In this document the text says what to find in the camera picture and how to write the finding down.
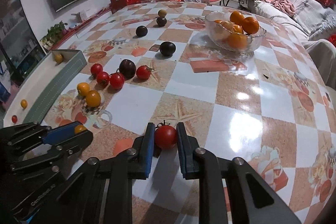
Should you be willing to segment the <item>red tomato row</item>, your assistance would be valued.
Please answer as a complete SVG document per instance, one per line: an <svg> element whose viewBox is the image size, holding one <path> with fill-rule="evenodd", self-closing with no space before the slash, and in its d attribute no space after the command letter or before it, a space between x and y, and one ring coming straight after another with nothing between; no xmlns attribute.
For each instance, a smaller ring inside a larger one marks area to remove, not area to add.
<svg viewBox="0 0 336 224"><path fill-rule="evenodd" d="M96 78L97 75L103 71L103 66L99 63L93 64L90 68L90 72L93 78Z"/></svg>
<svg viewBox="0 0 336 224"><path fill-rule="evenodd" d="M100 86L107 86L109 83L110 75L105 72L101 71L97 76L96 76L96 81Z"/></svg>
<svg viewBox="0 0 336 224"><path fill-rule="evenodd" d="M116 72L116 73L112 73L109 76L110 86L114 90L120 90L123 87L124 82L125 82L125 79L121 73Z"/></svg>

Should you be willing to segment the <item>orange mandarin top right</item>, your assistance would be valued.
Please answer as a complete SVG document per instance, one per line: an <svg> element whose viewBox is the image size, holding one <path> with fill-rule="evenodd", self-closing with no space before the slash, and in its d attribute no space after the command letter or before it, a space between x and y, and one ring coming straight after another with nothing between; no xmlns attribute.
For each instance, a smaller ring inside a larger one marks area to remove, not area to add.
<svg viewBox="0 0 336 224"><path fill-rule="evenodd" d="M260 28L259 22L251 16L244 18L241 26L243 30L249 35L256 34Z"/></svg>

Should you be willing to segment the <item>dark purple tomato far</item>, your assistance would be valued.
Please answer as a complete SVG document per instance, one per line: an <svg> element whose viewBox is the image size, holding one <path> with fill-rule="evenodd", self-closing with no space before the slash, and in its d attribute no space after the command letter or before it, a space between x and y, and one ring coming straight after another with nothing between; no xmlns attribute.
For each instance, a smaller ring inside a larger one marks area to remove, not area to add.
<svg viewBox="0 0 336 224"><path fill-rule="evenodd" d="M163 16L159 16L157 17L156 22L159 27L164 27L167 24L167 19Z"/></svg>

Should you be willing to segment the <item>dark purple tomato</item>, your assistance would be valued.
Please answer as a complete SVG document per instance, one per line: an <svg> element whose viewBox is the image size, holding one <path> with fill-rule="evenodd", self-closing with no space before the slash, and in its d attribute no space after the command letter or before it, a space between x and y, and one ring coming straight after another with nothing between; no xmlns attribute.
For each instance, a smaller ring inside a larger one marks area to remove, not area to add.
<svg viewBox="0 0 336 224"><path fill-rule="evenodd" d="M137 29L135 30L135 34L139 38L146 36L147 33L148 33L148 30L145 26L138 26Z"/></svg>
<svg viewBox="0 0 336 224"><path fill-rule="evenodd" d="M159 16L157 17L156 22L159 27L164 27L167 24L167 19L163 16Z"/></svg>
<svg viewBox="0 0 336 224"><path fill-rule="evenodd" d="M121 61L118 70L126 80L129 80L134 77L137 69L133 61L124 59Z"/></svg>
<svg viewBox="0 0 336 224"><path fill-rule="evenodd" d="M163 56L170 57L176 51L176 46L174 43L166 41L161 43L159 46L159 51Z"/></svg>

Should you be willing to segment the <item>orange tomato middle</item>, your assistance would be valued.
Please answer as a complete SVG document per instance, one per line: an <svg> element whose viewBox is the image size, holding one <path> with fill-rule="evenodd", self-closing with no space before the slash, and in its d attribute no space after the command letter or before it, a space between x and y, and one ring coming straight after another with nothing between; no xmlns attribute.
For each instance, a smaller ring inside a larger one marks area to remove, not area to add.
<svg viewBox="0 0 336 224"><path fill-rule="evenodd" d="M88 107L99 107L101 103L100 93L96 90L90 90L85 96L85 102Z"/></svg>

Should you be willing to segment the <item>red tomato row middle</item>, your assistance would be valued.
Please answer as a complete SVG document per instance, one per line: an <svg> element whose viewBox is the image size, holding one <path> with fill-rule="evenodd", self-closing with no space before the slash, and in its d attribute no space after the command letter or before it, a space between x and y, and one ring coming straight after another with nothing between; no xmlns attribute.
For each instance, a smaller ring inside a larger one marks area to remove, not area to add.
<svg viewBox="0 0 336 224"><path fill-rule="evenodd" d="M96 76L96 81L100 86L107 86L109 83L110 75L105 72L101 71L97 76Z"/></svg>

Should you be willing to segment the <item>red tomato row right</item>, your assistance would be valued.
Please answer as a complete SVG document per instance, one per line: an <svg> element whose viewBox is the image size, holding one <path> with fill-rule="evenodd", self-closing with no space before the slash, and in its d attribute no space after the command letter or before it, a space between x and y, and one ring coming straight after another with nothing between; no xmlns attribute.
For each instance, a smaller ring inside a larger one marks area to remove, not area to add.
<svg viewBox="0 0 336 224"><path fill-rule="evenodd" d="M125 82L125 79L121 73L116 72L116 73L112 73L109 76L110 86L114 90L120 90L123 87L124 82Z"/></svg>

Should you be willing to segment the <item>orange mandarin top left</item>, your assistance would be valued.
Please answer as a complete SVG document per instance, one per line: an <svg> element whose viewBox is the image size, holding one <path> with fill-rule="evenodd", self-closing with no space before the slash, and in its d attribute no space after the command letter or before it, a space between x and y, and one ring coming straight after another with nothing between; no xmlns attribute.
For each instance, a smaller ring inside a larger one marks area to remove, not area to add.
<svg viewBox="0 0 336 224"><path fill-rule="evenodd" d="M242 26L244 19L244 15L241 12L233 11L230 14L230 21L234 24Z"/></svg>

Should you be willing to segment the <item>olive tomato far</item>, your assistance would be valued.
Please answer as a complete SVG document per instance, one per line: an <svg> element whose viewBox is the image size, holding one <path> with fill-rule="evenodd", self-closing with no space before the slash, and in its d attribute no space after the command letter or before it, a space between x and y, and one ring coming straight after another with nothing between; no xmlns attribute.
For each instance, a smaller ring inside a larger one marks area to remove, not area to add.
<svg viewBox="0 0 336 224"><path fill-rule="evenodd" d="M166 10L161 9L161 10L158 11L158 16L159 17L164 18L166 15L167 15Z"/></svg>

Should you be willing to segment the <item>tan round fruit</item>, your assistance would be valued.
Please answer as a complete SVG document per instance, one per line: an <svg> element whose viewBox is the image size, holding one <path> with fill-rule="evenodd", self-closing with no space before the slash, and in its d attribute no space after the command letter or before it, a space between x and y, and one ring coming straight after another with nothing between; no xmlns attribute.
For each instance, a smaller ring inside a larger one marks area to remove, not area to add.
<svg viewBox="0 0 336 224"><path fill-rule="evenodd" d="M61 64L63 62L63 60L64 60L64 57L63 57L62 54L56 53L54 55L54 61L56 62L56 64Z"/></svg>

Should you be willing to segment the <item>red tomato row left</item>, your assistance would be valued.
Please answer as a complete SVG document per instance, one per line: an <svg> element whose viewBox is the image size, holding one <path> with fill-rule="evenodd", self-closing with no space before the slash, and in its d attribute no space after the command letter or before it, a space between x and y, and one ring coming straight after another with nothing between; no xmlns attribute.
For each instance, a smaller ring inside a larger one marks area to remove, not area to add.
<svg viewBox="0 0 336 224"><path fill-rule="evenodd" d="M103 71L103 66L99 63L93 64L90 68L90 72L93 78L96 78L97 75Z"/></svg>

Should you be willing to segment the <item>red tomato beside purple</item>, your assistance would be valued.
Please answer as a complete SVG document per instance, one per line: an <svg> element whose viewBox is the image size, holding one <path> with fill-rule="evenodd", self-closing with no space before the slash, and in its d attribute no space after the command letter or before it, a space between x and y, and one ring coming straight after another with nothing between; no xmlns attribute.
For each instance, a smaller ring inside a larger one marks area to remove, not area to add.
<svg viewBox="0 0 336 224"><path fill-rule="evenodd" d="M154 71L153 68L150 68L147 65L141 65L136 70L136 76L141 81L146 81L150 78L152 71Z"/></svg>

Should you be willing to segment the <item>dark purple tomato left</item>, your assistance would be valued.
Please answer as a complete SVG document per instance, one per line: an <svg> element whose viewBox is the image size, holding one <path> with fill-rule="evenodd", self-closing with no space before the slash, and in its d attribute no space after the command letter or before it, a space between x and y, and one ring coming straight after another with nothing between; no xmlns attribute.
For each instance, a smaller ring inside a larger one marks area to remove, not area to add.
<svg viewBox="0 0 336 224"><path fill-rule="evenodd" d="M146 36L147 33L148 33L148 30L145 26L138 26L137 29L135 30L135 34L139 38Z"/></svg>

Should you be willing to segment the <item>pink blanket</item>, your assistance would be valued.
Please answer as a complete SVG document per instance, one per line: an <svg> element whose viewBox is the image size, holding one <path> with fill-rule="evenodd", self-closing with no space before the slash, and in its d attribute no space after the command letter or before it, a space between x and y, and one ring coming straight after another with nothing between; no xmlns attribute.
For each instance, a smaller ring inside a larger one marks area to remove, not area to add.
<svg viewBox="0 0 336 224"><path fill-rule="evenodd" d="M272 0L270 3L289 17L295 15L295 7L289 0Z"/></svg>

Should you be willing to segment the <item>grey sofa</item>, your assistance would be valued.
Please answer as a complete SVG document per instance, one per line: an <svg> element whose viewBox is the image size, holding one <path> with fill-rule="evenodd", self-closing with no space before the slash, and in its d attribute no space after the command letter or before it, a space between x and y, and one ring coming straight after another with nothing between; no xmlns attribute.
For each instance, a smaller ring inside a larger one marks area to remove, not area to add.
<svg viewBox="0 0 336 224"><path fill-rule="evenodd" d="M291 30L315 63L325 85L335 89L335 9L316 0L288 0L293 16L263 0L247 0L248 8L257 15L273 20Z"/></svg>

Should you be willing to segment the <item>red cherry tomato front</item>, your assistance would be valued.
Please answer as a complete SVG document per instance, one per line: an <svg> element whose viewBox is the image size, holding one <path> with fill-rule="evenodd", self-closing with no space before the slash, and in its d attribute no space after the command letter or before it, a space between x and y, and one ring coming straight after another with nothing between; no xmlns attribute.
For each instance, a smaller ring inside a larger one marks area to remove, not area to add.
<svg viewBox="0 0 336 224"><path fill-rule="evenodd" d="M18 118L17 118L16 115L13 115L13 116L11 117L11 120L12 120L13 123L17 123Z"/></svg>

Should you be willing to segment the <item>orange mandarin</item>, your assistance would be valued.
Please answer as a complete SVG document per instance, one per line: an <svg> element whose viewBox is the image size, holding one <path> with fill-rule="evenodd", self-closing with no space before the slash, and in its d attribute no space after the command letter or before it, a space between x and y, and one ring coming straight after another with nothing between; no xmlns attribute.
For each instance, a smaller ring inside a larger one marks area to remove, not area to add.
<svg viewBox="0 0 336 224"><path fill-rule="evenodd" d="M243 30L249 35L256 34L260 28L259 22L251 16L244 18L241 26Z"/></svg>
<svg viewBox="0 0 336 224"><path fill-rule="evenodd" d="M234 49L244 50L248 46L247 37L239 33L231 33L227 38L227 44Z"/></svg>
<svg viewBox="0 0 336 224"><path fill-rule="evenodd" d="M244 19L244 15L241 12L233 11L230 14L230 21L234 24L242 26Z"/></svg>

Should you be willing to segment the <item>orange mandarin front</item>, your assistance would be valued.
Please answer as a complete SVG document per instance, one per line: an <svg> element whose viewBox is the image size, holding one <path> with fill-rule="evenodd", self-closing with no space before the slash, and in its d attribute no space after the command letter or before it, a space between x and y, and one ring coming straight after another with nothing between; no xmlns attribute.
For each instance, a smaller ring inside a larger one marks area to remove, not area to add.
<svg viewBox="0 0 336 224"><path fill-rule="evenodd" d="M227 44L234 49L244 50L248 46L247 37L239 33L231 33L227 38Z"/></svg>

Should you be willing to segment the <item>dark purple tomato near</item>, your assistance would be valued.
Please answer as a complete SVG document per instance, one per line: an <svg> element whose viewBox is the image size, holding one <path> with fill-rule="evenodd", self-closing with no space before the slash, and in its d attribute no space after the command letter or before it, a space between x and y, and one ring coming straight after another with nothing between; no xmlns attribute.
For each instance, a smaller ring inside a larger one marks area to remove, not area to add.
<svg viewBox="0 0 336 224"><path fill-rule="evenodd" d="M118 70L126 80L129 80L134 77L137 69L133 61L124 59L121 61Z"/></svg>

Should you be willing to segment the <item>olive yellow tomato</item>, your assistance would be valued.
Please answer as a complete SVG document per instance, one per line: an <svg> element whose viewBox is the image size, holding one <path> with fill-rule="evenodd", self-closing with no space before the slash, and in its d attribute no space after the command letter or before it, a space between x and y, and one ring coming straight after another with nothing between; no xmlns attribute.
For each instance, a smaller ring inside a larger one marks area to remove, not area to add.
<svg viewBox="0 0 336 224"><path fill-rule="evenodd" d="M82 131L85 131L86 129L87 129L87 128L86 128L84 125L79 124L79 125L75 126L75 128L74 128L74 133L75 133L75 134L79 134L79 133L81 133Z"/></svg>

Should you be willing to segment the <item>white rectangular tray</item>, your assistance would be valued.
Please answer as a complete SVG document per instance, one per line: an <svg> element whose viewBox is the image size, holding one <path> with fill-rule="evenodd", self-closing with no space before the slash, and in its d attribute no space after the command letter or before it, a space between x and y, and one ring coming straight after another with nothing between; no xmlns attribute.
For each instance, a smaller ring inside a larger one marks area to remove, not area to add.
<svg viewBox="0 0 336 224"><path fill-rule="evenodd" d="M56 53L64 57L61 64L54 61ZM3 126L15 125L11 120L13 115L18 118L17 124L41 122L61 92L86 65L80 50L50 51L22 83L6 110ZM21 100L27 101L26 109L21 107Z"/></svg>

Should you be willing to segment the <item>blue white paper bag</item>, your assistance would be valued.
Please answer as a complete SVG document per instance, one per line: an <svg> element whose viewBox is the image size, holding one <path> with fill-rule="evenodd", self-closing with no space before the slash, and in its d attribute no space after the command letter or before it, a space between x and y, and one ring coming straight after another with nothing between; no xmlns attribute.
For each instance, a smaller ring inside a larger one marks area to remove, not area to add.
<svg viewBox="0 0 336 224"><path fill-rule="evenodd" d="M0 98L2 103L6 103L10 97L11 79L4 60L1 61L0 71Z"/></svg>

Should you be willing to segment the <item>green potted plant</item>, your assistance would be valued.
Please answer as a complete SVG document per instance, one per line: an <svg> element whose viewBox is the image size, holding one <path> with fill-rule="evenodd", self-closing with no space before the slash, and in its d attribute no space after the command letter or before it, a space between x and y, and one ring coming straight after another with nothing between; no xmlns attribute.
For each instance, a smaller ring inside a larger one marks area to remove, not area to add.
<svg viewBox="0 0 336 224"><path fill-rule="evenodd" d="M46 51L49 51L54 44L59 42L66 35L67 25L68 23L61 21L48 29L47 34L40 40L41 45Z"/></svg>

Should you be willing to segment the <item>dark purple tomato centre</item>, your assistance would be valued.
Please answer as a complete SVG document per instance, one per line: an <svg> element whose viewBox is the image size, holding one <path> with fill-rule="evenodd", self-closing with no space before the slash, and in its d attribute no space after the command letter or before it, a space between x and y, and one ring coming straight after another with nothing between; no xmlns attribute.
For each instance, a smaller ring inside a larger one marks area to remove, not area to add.
<svg viewBox="0 0 336 224"><path fill-rule="evenodd" d="M161 43L159 46L159 51L163 56L170 57L176 51L176 46L174 43L166 41Z"/></svg>

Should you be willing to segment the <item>glass fruit bowl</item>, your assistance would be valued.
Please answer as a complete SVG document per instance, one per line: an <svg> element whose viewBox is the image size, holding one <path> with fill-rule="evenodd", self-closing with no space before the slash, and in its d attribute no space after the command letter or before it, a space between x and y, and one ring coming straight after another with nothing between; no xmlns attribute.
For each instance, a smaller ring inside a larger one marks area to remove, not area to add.
<svg viewBox="0 0 336 224"><path fill-rule="evenodd" d="M230 21L231 12L218 12L214 11L205 16L206 32L214 44L224 50L250 53L261 46L262 40L266 37L266 30L260 26L256 34L247 34L242 26L234 24ZM247 37L248 46L244 50L237 50L231 48L227 44L227 38L231 33L243 34Z"/></svg>

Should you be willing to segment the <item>glass display cabinet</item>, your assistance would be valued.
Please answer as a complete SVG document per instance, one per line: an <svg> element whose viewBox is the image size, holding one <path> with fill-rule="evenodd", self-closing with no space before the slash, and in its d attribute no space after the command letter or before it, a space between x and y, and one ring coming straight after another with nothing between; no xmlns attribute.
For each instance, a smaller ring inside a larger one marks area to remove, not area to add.
<svg viewBox="0 0 336 224"><path fill-rule="evenodd" d="M9 70L12 82L21 85L45 55L21 0L1 0L1 63Z"/></svg>

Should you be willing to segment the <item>red tomato with stem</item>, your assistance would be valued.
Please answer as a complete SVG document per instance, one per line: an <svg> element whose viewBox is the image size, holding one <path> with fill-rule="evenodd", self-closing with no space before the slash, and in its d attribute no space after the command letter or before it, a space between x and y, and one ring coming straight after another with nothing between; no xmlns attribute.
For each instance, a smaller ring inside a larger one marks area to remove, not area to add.
<svg viewBox="0 0 336 224"><path fill-rule="evenodd" d="M177 130L173 128L169 122L163 120L163 122L157 124L154 133L154 142L160 149L172 149L178 140Z"/></svg>

